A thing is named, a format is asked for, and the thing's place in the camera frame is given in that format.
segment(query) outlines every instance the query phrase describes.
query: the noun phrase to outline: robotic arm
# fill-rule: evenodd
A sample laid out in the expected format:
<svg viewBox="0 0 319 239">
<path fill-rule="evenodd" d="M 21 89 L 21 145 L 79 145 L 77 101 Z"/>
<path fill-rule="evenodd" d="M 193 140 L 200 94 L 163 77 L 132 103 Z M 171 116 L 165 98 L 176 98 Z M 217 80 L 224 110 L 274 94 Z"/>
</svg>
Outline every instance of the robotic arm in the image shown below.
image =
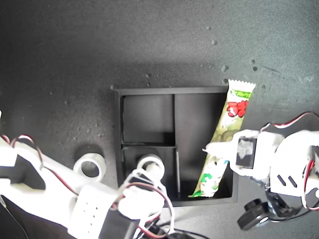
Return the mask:
<svg viewBox="0 0 319 239">
<path fill-rule="evenodd" d="M 204 151 L 229 161 L 234 172 L 254 178 L 266 189 L 268 203 L 248 203 L 238 220 L 241 229 L 260 226 L 272 216 L 294 218 L 301 207 L 290 208 L 278 194 L 301 197 L 305 208 L 318 209 L 306 204 L 306 194 L 319 188 L 318 142 L 319 131 L 302 130 L 285 138 L 277 133 L 243 130 L 231 142 L 206 146 Z M 63 225 L 75 238 L 112 238 L 113 232 L 125 239 L 142 238 L 143 234 L 168 238 L 168 234 L 174 233 L 174 212 L 160 182 L 164 165 L 155 155 L 146 155 L 115 190 L 75 173 L 25 143 L 16 142 L 13 147 L 0 137 L 0 152 L 0 195 L 28 213 Z M 19 158 L 34 167 L 45 189 L 12 183 L 1 174 L 15 168 Z M 159 217 L 165 201 L 172 216 L 170 230 L 163 235 L 151 234 L 144 226 Z"/>
<path fill-rule="evenodd" d="M 241 229 L 248 230 L 269 218 L 285 221 L 299 217 L 302 206 L 291 208 L 278 194 L 301 197 L 303 207 L 319 209 L 306 203 L 306 194 L 319 189 L 318 145 L 319 131 L 302 130 L 284 138 L 277 133 L 243 130 L 231 142 L 213 142 L 204 151 L 228 160 L 234 172 L 252 177 L 264 186 L 268 202 L 262 203 L 260 199 L 249 202 L 237 221 Z"/>
<path fill-rule="evenodd" d="M 164 199 L 171 205 L 160 182 L 164 165 L 155 155 L 141 160 L 119 190 L 115 190 L 75 173 L 44 154 L 39 157 L 41 152 L 25 143 L 16 142 L 13 148 L 0 137 L 0 151 L 0 170 L 15 167 L 17 157 L 22 157 L 45 183 L 45 190 L 39 190 L 23 183 L 11 184 L 9 178 L 2 176 L 0 195 L 30 214 L 63 225 L 78 239 L 111 238 L 114 228 L 119 229 L 118 238 L 131 239 L 141 234 L 138 227 L 145 230 L 146 221 L 159 216 Z M 163 196 L 149 188 L 156 188 Z"/>
</svg>

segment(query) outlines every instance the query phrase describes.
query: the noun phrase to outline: snack wrapper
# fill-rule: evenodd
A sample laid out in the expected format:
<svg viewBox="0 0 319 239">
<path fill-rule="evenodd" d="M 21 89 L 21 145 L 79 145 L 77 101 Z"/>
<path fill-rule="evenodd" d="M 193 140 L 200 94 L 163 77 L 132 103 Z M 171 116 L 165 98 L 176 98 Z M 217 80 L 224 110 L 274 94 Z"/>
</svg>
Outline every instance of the snack wrapper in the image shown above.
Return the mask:
<svg viewBox="0 0 319 239">
<path fill-rule="evenodd" d="M 242 125 L 255 84 L 228 80 L 227 99 L 211 142 L 228 142 Z M 228 161 L 208 154 L 194 193 L 189 197 L 213 197 Z"/>
</svg>

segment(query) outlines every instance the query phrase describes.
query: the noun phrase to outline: black tray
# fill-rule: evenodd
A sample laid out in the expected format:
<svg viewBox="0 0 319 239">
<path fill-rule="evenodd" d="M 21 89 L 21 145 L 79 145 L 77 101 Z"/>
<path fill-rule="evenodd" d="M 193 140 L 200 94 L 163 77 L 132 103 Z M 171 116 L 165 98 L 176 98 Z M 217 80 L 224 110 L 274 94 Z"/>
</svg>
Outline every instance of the black tray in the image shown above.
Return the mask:
<svg viewBox="0 0 319 239">
<path fill-rule="evenodd" d="M 115 90 L 115 147 L 119 186 L 145 154 L 165 165 L 162 183 L 174 206 L 237 201 L 238 175 L 227 167 L 212 198 L 189 198 L 200 177 L 227 87 Z"/>
</svg>

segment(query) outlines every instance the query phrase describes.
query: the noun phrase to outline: round hole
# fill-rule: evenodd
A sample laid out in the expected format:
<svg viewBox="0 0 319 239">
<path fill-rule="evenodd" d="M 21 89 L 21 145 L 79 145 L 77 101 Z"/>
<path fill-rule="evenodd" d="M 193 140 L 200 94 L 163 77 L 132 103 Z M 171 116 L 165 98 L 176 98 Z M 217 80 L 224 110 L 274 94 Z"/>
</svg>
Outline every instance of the round hole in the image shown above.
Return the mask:
<svg viewBox="0 0 319 239">
<path fill-rule="evenodd" d="M 81 164 L 81 168 L 83 173 L 90 178 L 95 178 L 99 176 L 99 169 L 96 166 L 96 164 L 93 162 L 89 162 L 89 161 L 83 162 Z"/>
<path fill-rule="evenodd" d="M 259 223 L 264 223 L 264 222 L 267 221 L 267 220 L 268 220 L 268 217 L 262 218 L 262 219 L 259 221 Z"/>
</svg>

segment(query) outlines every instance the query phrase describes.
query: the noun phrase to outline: dark gray table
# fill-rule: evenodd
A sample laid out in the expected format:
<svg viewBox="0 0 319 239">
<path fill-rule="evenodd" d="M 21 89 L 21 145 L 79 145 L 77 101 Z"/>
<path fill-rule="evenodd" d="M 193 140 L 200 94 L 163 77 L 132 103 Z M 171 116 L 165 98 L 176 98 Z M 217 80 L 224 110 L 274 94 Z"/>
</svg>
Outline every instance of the dark gray table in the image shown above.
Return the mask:
<svg viewBox="0 0 319 239">
<path fill-rule="evenodd" d="M 0 132 L 32 135 L 68 167 L 81 147 L 99 148 L 108 160 L 104 182 L 116 186 L 110 88 L 254 82 L 243 125 L 251 129 L 319 112 L 318 12 L 318 0 L 2 0 Z M 262 196 L 240 178 L 238 203 L 177 208 L 184 218 L 176 227 L 211 238 L 317 238 L 316 213 L 241 232 L 243 205 Z M 71 238 L 61 226 L 9 208 L 31 239 Z M 0 212 L 7 219 L 1 238 L 21 237 Z"/>
</svg>

